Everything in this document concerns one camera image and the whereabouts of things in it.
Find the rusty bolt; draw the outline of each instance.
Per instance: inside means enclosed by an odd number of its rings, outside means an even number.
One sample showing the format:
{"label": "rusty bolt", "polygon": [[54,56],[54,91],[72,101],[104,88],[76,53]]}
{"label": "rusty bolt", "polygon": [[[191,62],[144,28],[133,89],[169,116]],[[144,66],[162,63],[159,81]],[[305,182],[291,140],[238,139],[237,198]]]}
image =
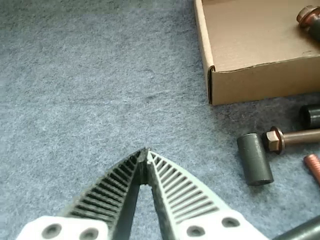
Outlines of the rusty bolt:
{"label": "rusty bolt", "polygon": [[273,126],[262,134],[262,141],[267,151],[280,154],[289,145],[320,142],[320,129],[283,133]]}
{"label": "rusty bolt", "polygon": [[320,18],[320,6],[306,6],[296,16],[300,28],[310,27],[314,21]]}

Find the copper threaded rod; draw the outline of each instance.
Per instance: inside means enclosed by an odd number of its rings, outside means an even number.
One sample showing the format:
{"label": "copper threaded rod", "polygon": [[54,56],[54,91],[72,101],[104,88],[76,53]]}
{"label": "copper threaded rod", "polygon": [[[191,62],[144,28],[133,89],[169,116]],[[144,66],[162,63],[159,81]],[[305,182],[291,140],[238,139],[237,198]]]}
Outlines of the copper threaded rod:
{"label": "copper threaded rod", "polygon": [[320,185],[320,159],[315,154],[310,154],[304,157],[304,163],[312,172],[313,176]]}

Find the brown cardboard box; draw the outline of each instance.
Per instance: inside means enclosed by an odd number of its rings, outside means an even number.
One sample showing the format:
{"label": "brown cardboard box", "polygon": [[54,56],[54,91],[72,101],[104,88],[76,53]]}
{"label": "brown cardboard box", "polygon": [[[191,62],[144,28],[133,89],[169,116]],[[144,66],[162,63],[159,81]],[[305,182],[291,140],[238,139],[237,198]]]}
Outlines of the brown cardboard box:
{"label": "brown cardboard box", "polygon": [[298,27],[320,0],[194,0],[210,104],[320,92],[320,43]]}

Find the dark gray cylinder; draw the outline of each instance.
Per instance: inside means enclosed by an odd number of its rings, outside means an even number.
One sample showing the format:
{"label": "dark gray cylinder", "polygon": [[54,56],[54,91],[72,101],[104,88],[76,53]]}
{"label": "dark gray cylinder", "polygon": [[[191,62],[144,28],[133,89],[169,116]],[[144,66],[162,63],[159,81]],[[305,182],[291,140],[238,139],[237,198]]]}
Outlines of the dark gray cylinder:
{"label": "dark gray cylinder", "polygon": [[320,216],[312,218],[273,240],[320,240]]}
{"label": "dark gray cylinder", "polygon": [[260,137],[256,133],[248,133],[236,142],[246,183],[251,186],[272,183],[274,177]]}
{"label": "dark gray cylinder", "polygon": [[300,123],[305,129],[320,128],[320,104],[304,105],[299,111]]}
{"label": "dark gray cylinder", "polygon": [[320,42],[320,18],[312,23],[308,32],[311,37]]}

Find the ribbed grip texture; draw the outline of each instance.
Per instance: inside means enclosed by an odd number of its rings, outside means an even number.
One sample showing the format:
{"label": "ribbed grip texture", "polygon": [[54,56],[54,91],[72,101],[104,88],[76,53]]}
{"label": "ribbed grip texture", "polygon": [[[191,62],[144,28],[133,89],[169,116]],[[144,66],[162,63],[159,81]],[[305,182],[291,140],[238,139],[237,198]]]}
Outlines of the ribbed grip texture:
{"label": "ribbed grip texture", "polygon": [[[104,221],[108,225],[109,234],[113,235],[111,239],[125,239],[127,234],[123,236],[123,233],[125,228],[131,229],[140,185],[138,158],[146,155],[146,151],[137,151],[110,168],[64,211],[63,216]],[[126,226],[120,226],[120,219]]]}
{"label": "ribbed grip texture", "polygon": [[178,239],[182,221],[229,208],[196,177],[155,152],[149,151],[147,168],[163,239]]}

